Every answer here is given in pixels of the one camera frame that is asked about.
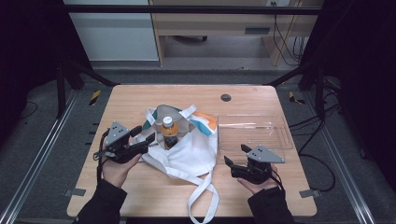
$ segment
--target bottle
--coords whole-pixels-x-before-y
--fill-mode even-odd
[[[163,146],[165,147],[165,149],[169,150],[178,142],[177,123],[174,123],[171,117],[163,118],[163,126],[161,127],[161,133],[163,134]]]

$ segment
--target white tote bag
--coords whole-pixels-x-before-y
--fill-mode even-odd
[[[163,136],[160,132],[164,117],[171,117],[178,125],[179,141],[169,150],[163,149]],[[152,133],[156,133],[156,140],[151,144],[153,147],[148,149],[148,153],[142,156],[143,161],[172,178],[184,179],[197,186],[187,201],[193,223],[201,222],[191,213],[191,206],[205,190],[212,192],[212,200],[202,222],[208,223],[216,214],[219,205],[219,194],[211,183],[218,151],[216,120],[196,112],[195,105],[185,110],[169,105],[149,108],[146,119],[143,132],[134,140],[143,141]],[[198,177],[205,174],[207,175],[204,179]]]

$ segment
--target table top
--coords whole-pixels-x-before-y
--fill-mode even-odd
[[[220,96],[229,94],[231,101]],[[119,85],[113,89],[104,115],[93,139],[76,189],[85,189],[84,196],[73,195],[67,214],[75,217],[96,189],[97,161],[92,155],[99,148],[102,134],[116,120],[123,126],[133,128],[142,125],[149,107],[171,105],[180,109],[196,105],[197,110],[212,116],[249,114],[279,115],[286,119],[276,90],[270,86],[251,85]],[[294,216],[310,217],[317,212],[312,197],[302,198],[301,190],[309,189],[303,167],[292,142],[285,149],[285,163],[276,165],[287,192],[288,207]],[[213,171],[213,185],[219,192],[220,201],[216,217],[251,217],[248,198],[251,192],[231,177],[230,168],[219,161]],[[139,162],[129,173],[122,188],[128,192],[122,217],[187,217],[187,200],[196,186],[180,179],[172,179],[154,167]],[[206,191],[192,207],[196,217],[204,217],[211,200]]]

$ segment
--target bottle cap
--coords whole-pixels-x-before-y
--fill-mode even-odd
[[[172,121],[172,118],[171,118],[171,117],[165,117],[165,118],[163,118],[163,126],[164,126],[165,128],[170,128],[170,127],[172,127],[172,125],[173,125],[173,121]]]

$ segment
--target hand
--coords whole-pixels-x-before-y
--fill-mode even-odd
[[[272,168],[273,171],[277,172],[277,168],[273,164],[271,164],[271,168]],[[272,172],[272,175],[273,175],[274,178],[276,178],[276,173],[275,172]],[[272,178],[268,178],[267,180],[265,180],[260,185],[252,184],[252,183],[248,182],[246,179],[243,179],[243,178],[237,178],[236,180],[241,185],[243,185],[245,188],[250,190],[252,194],[258,193],[259,191],[261,191],[263,189],[272,189],[272,188],[278,187],[277,183]]]
[[[102,162],[107,160],[105,164],[103,164],[103,179],[120,189],[126,180],[128,172],[139,162],[141,157],[142,154],[137,154],[124,164],[119,164],[107,160],[107,157],[102,157]]]

